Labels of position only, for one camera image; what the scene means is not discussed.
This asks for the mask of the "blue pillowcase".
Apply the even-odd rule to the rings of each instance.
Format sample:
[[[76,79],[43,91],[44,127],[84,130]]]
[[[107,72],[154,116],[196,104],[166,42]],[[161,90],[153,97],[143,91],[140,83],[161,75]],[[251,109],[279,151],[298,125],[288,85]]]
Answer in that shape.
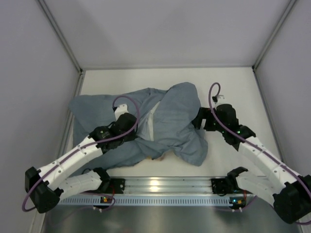
[[[154,141],[139,136],[86,164],[87,168],[113,169],[134,166],[147,159],[157,159],[172,151],[183,161],[200,166],[207,156],[208,145],[202,130],[192,121],[201,106],[197,89],[192,83],[179,83],[168,90],[145,88],[113,95],[81,95],[69,103],[74,116],[73,143],[77,145],[98,126],[106,126],[115,119],[113,107],[127,104],[128,112],[144,116],[160,102],[154,114]]]

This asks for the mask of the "white pillow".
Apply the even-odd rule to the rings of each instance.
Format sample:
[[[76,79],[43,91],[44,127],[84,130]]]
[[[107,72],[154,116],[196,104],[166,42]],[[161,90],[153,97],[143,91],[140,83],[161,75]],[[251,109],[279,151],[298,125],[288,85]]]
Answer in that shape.
[[[138,136],[144,140],[154,141],[154,114],[159,104],[160,102],[157,102],[138,125]]]

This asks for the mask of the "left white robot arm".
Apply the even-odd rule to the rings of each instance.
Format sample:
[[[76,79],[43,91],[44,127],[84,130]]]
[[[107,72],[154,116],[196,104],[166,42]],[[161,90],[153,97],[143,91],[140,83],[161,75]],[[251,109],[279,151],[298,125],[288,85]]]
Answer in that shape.
[[[94,129],[72,150],[41,168],[31,167],[25,172],[25,199],[31,199],[40,214],[53,209],[60,201],[84,192],[104,193],[110,186],[110,177],[100,167],[82,175],[73,176],[92,160],[136,139],[138,119],[121,114],[108,126]]]

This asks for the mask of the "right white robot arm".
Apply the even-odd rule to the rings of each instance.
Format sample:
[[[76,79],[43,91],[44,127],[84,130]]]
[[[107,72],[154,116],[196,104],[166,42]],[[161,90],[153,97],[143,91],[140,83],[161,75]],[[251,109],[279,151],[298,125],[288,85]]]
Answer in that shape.
[[[242,166],[235,168],[225,177],[225,194],[240,190],[250,192],[270,204],[288,224],[310,214],[310,175],[301,176],[272,155],[250,128],[239,123],[232,105],[201,107],[192,124],[199,129],[203,120],[204,130],[220,132],[227,144],[249,159],[265,176],[260,178]]]

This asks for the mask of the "right aluminium frame post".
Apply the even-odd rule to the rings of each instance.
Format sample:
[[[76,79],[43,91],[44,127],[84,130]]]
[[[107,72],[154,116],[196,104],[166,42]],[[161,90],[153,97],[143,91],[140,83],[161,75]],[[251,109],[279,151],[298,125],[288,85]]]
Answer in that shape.
[[[282,11],[280,17],[278,18],[275,26],[272,29],[270,35],[268,36],[267,40],[265,41],[264,46],[260,50],[260,53],[257,56],[254,64],[252,65],[252,70],[254,73],[256,73],[258,67],[260,66],[264,57],[267,55],[270,47],[272,46],[273,42],[275,41],[276,37],[278,36],[279,32],[281,31],[282,27],[284,26],[286,20],[288,19],[289,15],[292,13],[292,11],[294,10],[294,8],[298,2],[299,2],[299,0],[288,1],[285,9]]]

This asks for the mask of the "aluminium frame post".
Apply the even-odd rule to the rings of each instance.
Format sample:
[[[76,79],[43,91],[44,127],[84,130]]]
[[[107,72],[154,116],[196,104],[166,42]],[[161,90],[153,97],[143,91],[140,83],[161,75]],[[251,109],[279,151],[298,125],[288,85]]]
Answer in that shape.
[[[64,51],[66,52],[66,54],[68,55],[68,57],[70,59],[70,61],[73,63],[75,69],[79,73],[82,73],[83,69],[81,68],[78,60],[76,59],[67,39],[65,38],[61,28],[59,27],[53,13],[51,12],[49,6],[47,5],[46,1],[45,0],[36,0],[36,3],[38,4],[39,8],[41,9],[43,14],[45,15],[46,19],[48,20],[51,28],[55,32],[58,40],[60,41]]]
[[[268,36],[267,40],[265,41],[264,46],[260,50],[260,53],[257,56],[254,64],[252,65],[252,70],[254,73],[256,73],[258,67],[260,66],[264,57],[267,55],[270,47],[272,46],[273,42],[275,41],[276,37],[278,36],[279,32],[281,31],[282,27],[284,26],[286,20],[288,19],[289,15],[292,13],[292,11],[294,10],[294,8],[298,2],[299,2],[299,0],[288,1],[285,9],[282,11],[280,17],[278,18],[275,26],[272,29],[270,35]]]

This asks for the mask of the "aluminium mounting rail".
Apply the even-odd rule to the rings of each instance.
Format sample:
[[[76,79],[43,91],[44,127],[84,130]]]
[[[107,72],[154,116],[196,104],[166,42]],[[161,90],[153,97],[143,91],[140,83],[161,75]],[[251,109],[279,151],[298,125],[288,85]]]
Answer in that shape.
[[[112,177],[125,179],[124,196],[181,196],[181,195],[217,195],[213,194],[211,179],[223,177]],[[61,198],[76,194],[94,193],[108,194],[106,192],[109,181],[101,186],[99,178],[87,177],[68,178],[59,185],[63,191]],[[233,191],[228,195],[242,195],[242,191]]]

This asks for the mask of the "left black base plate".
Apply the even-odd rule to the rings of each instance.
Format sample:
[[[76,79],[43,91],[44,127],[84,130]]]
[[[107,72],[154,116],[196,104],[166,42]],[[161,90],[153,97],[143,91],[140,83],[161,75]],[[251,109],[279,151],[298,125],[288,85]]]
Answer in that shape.
[[[106,190],[108,194],[123,194],[125,189],[125,179],[111,178],[109,186]]]

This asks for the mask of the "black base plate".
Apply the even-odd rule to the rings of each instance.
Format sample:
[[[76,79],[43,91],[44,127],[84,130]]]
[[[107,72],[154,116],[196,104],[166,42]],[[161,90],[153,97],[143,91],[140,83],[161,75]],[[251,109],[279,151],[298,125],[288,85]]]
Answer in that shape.
[[[108,194],[123,194],[125,189],[125,179],[111,178],[109,186],[106,190]]]
[[[225,196],[233,192],[233,186],[227,178],[211,179],[211,187],[213,194],[218,196]]]

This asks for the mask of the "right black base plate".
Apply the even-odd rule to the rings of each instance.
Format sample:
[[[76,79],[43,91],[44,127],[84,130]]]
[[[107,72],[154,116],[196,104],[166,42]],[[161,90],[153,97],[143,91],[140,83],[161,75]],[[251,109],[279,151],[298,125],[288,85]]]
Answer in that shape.
[[[233,186],[227,178],[211,179],[211,187],[213,194],[218,196],[225,196],[233,192]]]

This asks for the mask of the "left aluminium frame post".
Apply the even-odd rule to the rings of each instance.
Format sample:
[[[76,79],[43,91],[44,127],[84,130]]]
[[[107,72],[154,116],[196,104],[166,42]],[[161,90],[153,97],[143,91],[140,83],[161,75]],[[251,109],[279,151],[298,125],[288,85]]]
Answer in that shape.
[[[51,28],[55,32],[58,40],[60,41],[64,51],[66,52],[66,54],[68,55],[68,57],[70,59],[70,61],[73,63],[75,69],[79,73],[82,73],[83,69],[81,68],[78,60],[76,59],[67,39],[65,38],[61,28],[59,27],[53,13],[51,12],[49,6],[47,5],[46,1],[45,0],[36,0],[36,3],[38,4],[39,8],[41,9],[43,14],[45,15],[46,19],[48,20]]]

